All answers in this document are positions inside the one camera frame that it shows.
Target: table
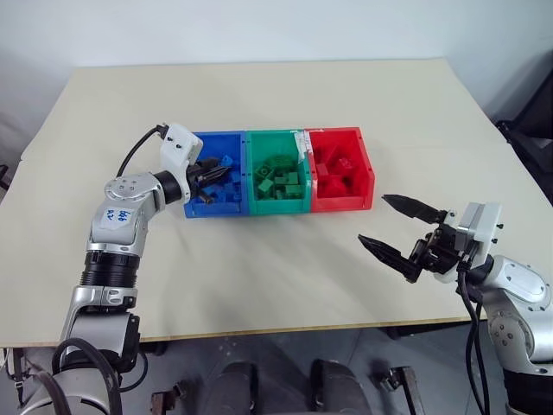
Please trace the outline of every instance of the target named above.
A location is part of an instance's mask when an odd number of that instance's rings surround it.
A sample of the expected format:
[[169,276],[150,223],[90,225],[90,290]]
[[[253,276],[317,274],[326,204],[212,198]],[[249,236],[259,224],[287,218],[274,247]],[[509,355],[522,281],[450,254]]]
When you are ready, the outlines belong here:
[[[0,345],[51,345],[83,269],[104,184],[152,125],[192,131],[359,126],[373,209],[150,222],[138,272],[144,341],[467,320],[452,284],[380,264],[363,233],[408,255],[432,227],[380,196],[462,212],[503,203],[503,253],[551,282],[553,216],[538,186],[444,60],[77,69],[22,155],[0,205]],[[159,169],[158,140],[127,172]]]

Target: red bin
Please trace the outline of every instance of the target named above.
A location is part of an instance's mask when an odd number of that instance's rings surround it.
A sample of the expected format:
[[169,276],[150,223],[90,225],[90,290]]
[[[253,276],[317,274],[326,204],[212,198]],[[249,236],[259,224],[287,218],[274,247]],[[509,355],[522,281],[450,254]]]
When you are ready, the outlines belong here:
[[307,129],[311,212],[372,207],[374,172],[358,127]]

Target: floor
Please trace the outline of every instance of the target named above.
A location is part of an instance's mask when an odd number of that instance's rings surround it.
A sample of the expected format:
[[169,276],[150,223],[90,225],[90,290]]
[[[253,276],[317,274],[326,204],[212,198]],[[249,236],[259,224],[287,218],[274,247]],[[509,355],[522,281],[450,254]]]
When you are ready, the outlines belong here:
[[[123,395],[124,413],[149,413],[153,392],[170,389],[186,380],[188,399],[169,414],[195,414],[205,385],[229,362],[249,360],[257,363],[260,378],[262,413],[306,410],[303,392],[313,359],[339,361],[348,365],[365,390],[374,414],[409,414],[401,389],[388,393],[376,388],[373,378],[388,367],[415,369],[423,406],[432,414],[476,414],[478,408],[470,394],[465,373],[464,343],[468,326],[402,337],[392,340],[381,329],[341,329],[274,335],[244,335],[213,339],[171,342],[163,356],[149,354],[149,374],[144,383]],[[480,327],[483,355],[490,385],[492,414],[505,413],[502,373],[486,333]],[[51,349],[28,350],[28,358],[48,367]],[[124,384],[136,379],[142,369],[138,363],[125,376]],[[30,392],[32,380],[26,382]],[[16,395],[7,376],[0,376],[0,414],[16,413]]]

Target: white label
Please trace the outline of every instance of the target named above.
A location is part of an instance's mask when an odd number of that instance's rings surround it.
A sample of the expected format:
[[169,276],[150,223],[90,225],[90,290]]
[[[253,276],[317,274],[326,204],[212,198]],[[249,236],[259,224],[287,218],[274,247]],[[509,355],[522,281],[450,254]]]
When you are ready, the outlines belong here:
[[298,131],[294,133],[294,139],[296,140],[297,147],[297,163],[301,164],[305,158],[305,153],[307,151],[313,152],[313,147],[311,146],[311,138],[309,137],[308,131]]
[[119,229],[130,223],[135,209],[107,207],[102,215],[100,227],[103,229]]

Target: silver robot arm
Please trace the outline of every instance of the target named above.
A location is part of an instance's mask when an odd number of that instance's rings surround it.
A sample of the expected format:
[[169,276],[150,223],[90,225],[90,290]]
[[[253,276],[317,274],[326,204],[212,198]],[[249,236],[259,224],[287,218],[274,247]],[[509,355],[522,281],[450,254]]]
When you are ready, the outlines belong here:
[[[200,154],[201,140],[177,124],[158,126],[157,132],[163,139],[163,171],[120,176],[105,185],[105,200],[92,219],[85,270],[73,290],[61,334],[62,342],[78,338],[99,350],[117,374],[118,382],[120,374],[129,372],[137,361],[140,319],[129,309],[137,302],[136,272],[148,222],[171,202],[187,203],[197,188],[196,176],[188,172]],[[192,189],[188,180],[194,182]],[[82,350],[67,347],[60,361],[53,362],[56,365],[59,367],[53,369],[54,379],[72,413],[113,411],[105,376]],[[111,389],[118,393],[118,383]],[[51,395],[51,391],[41,387],[22,414],[56,413]]]
[[551,287],[528,265],[488,254],[499,224],[497,203],[470,203],[459,224],[455,212],[437,210],[420,201],[385,195],[396,210],[411,218],[437,223],[417,241],[408,259],[385,243],[360,235],[363,246],[380,261],[415,283],[422,270],[450,283],[467,281],[471,300],[481,303],[488,330],[504,369],[513,414],[553,413],[553,306]]

